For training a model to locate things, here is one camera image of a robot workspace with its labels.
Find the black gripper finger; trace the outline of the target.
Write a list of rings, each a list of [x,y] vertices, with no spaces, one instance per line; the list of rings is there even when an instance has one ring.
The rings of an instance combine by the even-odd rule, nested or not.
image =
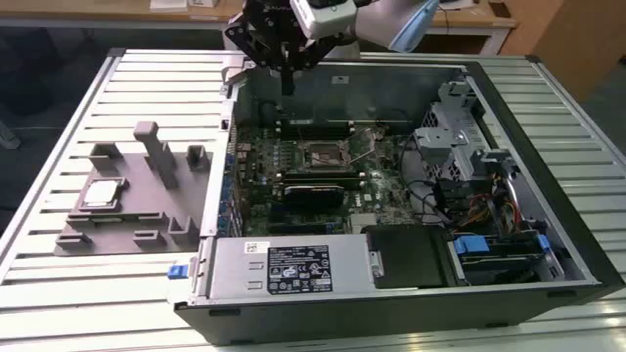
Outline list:
[[[239,15],[228,23],[225,36],[257,66],[277,72],[281,94],[287,95],[287,57],[276,20]]]
[[[295,93],[295,73],[312,69],[326,57],[332,48],[339,44],[336,37],[323,37],[314,40],[312,44],[288,43],[287,45],[287,95]]]

